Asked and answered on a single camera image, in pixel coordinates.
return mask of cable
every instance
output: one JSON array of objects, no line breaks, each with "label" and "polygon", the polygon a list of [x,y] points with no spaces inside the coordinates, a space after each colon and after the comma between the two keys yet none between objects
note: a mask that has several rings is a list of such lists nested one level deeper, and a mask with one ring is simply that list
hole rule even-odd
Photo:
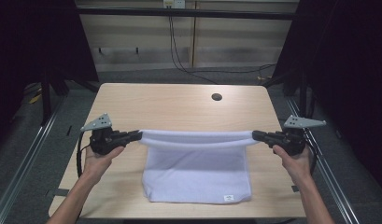
[{"label": "cable", "polygon": [[[206,81],[209,81],[209,82],[212,82],[214,84],[218,84],[217,82],[211,80],[211,79],[208,79],[206,77],[202,77],[202,76],[197,76],[195,75],[195,73],[232,73],[232,74],[246,74],[246,73],[254,73],[254,72],[258,72],[259,73],[259,77],[260,77],[260,82],[258,85],[261,85],[262,84],[262,73],[261,73],[261,70],[264,70],[264,69],[267,69],[269,67],[272,67],[272,66],[275,66],[276,63],[271,63],[271,64],[265,64],[265,65],[262,65],[261,67],[259,67],[258,69],[254,69],[254,70],[249,70],[249,71],[220,71],[220,70],[209,70],[209,71],[188,71],[187,69],[185,69],[185,67],[182,65],[181,63],[181,60],[179,59],[179,55],[178,55],[178,51],[177,51],[177,42],[176,42],[176,38],[175,38],[175,35],[174,35],[174,24],[173,24],[173,18],[172,17],[169,17],[169,24],[170,24],[170,51],[171,51],[171,58],[172,58],[172,61],[173,61],[173,64],[174,66],[181,72],[185,72],[187,73],[188,75],[191,75],[191,76],[194,76],[194,77],[199,77],[199,78],[202,78]],[[178,67],[178,65],[176,64],[175,62],[175,59],[174,59],[174,54],[173,54],[173,43],[174,43],[174,51],[176,52],[176,56],[177,56],[177,61],[180,65],[180,67]]]},{"label": "cable", "polygon": [[281,222],[275,222],[275,223],[270,223],[270,224],[287,224],[287,223],[291,223],[295,220],[296,220],[296,218],[289,218],[289,219],[281,221]]},{"label": "cable", "polygon": [[[181,60],[179,59],[179,55],[178,55],[178,51],[177,51],[177,43],[176,43],[176,39],[175,39],[175,36],[174,36],[174,24],[173,24],[173,18],[172,17],[169,17],[168,18],[169,20],[169,24],[170,24],[170,52],[171,52],[171,59],[173,60],[173,64],[174,66],[179,70],[179,71],[182,71],[182,72],[185,72],[187,73],[188,75],[190,76],[193,76],[193,77],[199,77],[201,79],[204,79],[208,82],[211,82],[211,83],[214,83],[216,85],[218,85],[217,82],[211,80],[211,79],[208,79],[206,77],[201,77],[201,76],[197,76],[189,71],[187,71],[184,66],[182,65],[181,63]],[[174,54],[173,54],[173,42],[174,42],[174,47],[175,47],[175,50],[176,50],[176,55],[177,55],[177,60],[179,62],[179,65],[181,66],[181,68],[179,68],[176,64],[176,61],[174,60]]]},{"label": "cable", "polygon": [[83,149],[80,149],[80,144],[82,143],[84,132],[80,132],[79,139],[78,139],[78,149],[77,149],[77,171],[78,171],[78,177],[82,175],[82,151],[89,145],[85,146]]},{"label": "cable", "polygon": [[306,142],[306,143],[310,147],[310,150],[312,150],[313,152],[313,160],[312,160],[312,164],[310,165],[310,174],[313,175],[316,168],[316,164],[317,164],[318,151],[309,142]]}]

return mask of metal rail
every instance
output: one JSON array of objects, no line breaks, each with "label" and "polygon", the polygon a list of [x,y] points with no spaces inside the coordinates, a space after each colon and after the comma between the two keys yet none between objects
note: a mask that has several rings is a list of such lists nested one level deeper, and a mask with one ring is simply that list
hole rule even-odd
[{"label": "metal rail", "polygon": [[16,174],[13,176],[10,181],[7,189],[0,198],[0,224],[5,222],[7,214],[9,213],[10,208],[14,204],[21,187],[30,172],[34,161],[42,148],[43,143],[45,142],[46,137],[48,136],[51,127],[53,126],[54,121],[56,120],[57,114],[61,109],[64,103],[65,97],[61,97],[58,104],[56,105],[55,110],[53,111],[50,119],[46,122],[44,126],[39,128],[38,134],[36,135],[33,144],[29,147],[27,154],[21,162],[20,167],[16,171]]},{"label": "metal rail", "polygon": [[[292,114],[294,116],[299,116],[299,107],[295,103],[294,99],[288,98],[287,103],[290,107]],[[333,198],[335,199],[335,202],[338,205],[338,208],[342,213],[343,218],[345,219],[345,222],[348,224],[360,224],[350,202],[348,201],[347,196],[342,191],[342,188],[340,187],[335,176],[333,175],[330,166],[325,160],[324,155],[320,147],[318,146],[316,138],[308,129],[305,129],[305,135],[307,141],[318,151],[318,168],[321,171],[322,177],[327,183],[328,188],[330,189],[330,192]]]},{"label": "metal rail", "polygon": [[318,19],[316,15],[300,15],[289,12],[228,11],[155,7],[28,7],[27,10],[38,13],[76,13],[83,15],[233,18],[279,21],[310,21]]}]

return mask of forearm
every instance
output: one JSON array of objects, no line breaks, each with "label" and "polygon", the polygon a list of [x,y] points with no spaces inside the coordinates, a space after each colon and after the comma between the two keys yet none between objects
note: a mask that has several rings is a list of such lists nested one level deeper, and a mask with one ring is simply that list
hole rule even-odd
[{"label": "forearm", "polygon": [[334,223],[311,176],[302,180],[298,188],[301,192],[307,223]]},{"label": "forearm", "polygon": [[82,175],[48,223],[75,223],[93,186],[93,182]]}]

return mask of white towel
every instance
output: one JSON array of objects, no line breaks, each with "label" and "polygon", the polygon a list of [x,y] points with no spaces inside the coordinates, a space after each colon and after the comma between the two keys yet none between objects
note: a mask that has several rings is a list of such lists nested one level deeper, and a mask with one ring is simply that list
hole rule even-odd
[{"label": "white towel", "polygon": [[251,198],[246,146],[252,132],[143,130],[145,196],[161,203],[239,203]]}]

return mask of round hole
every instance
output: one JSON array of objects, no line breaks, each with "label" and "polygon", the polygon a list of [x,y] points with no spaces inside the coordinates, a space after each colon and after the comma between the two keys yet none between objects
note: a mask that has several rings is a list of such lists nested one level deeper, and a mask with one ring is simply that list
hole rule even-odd
[{"label": "round hole", "polygon": [[219,93],[214,93],[211,95],[211,98],[213,98],[213,100],[215,100],[215,101],[220,101],[220,100],[222,100],[222,95]]}]

